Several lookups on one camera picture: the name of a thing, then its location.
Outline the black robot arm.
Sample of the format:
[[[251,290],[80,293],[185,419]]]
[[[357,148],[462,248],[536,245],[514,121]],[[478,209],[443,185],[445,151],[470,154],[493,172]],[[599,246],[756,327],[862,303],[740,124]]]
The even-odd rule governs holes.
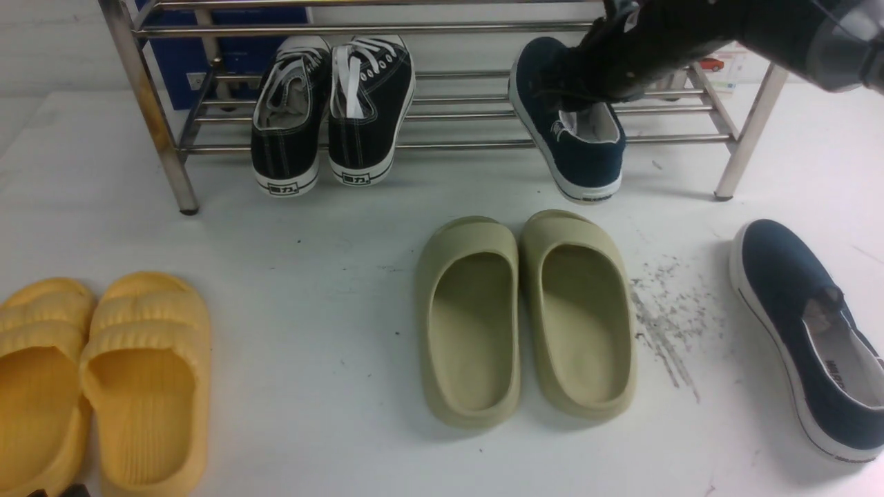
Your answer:
[[[621,103],[731,42],[830,93],[882,92],[881,1],[606,1],[542,76],[559,106]]]

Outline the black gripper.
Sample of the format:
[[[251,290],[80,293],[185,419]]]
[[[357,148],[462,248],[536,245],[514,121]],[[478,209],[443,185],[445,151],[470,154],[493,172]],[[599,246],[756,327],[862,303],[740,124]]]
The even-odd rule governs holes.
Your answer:
[[[606,1],[561,56],[561,103],[621,103],[733,40],[731,1]]]

